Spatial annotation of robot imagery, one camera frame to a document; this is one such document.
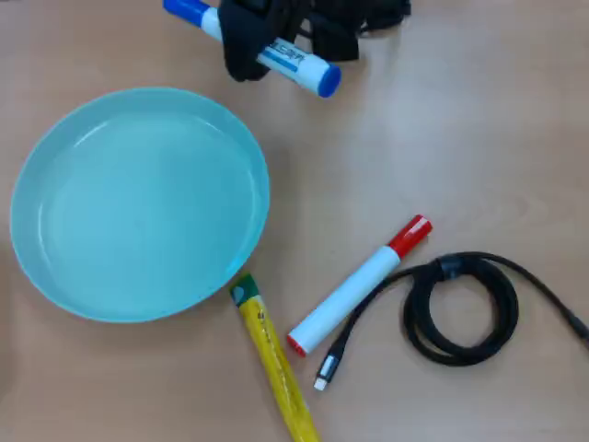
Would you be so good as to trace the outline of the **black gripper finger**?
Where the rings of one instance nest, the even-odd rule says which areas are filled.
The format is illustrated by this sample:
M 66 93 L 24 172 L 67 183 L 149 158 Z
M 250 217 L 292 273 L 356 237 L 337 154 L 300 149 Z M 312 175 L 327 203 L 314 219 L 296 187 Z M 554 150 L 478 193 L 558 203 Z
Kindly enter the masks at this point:
M 272 1 L 222 1 L 218 17 L 225 68 L 236 81 L 260 81 L 269 69 L 258 55 L 276 38 Z

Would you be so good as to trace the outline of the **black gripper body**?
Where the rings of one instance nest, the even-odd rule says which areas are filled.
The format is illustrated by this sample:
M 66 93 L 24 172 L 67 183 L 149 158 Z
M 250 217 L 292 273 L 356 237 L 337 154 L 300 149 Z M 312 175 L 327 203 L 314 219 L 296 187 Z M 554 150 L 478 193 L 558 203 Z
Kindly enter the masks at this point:
M 255 15 L 263 18 L 275 28 L 285 27 L 295 10 L 298 7 L 298 1 L 292 0 L 247 0 L 246 8 Z

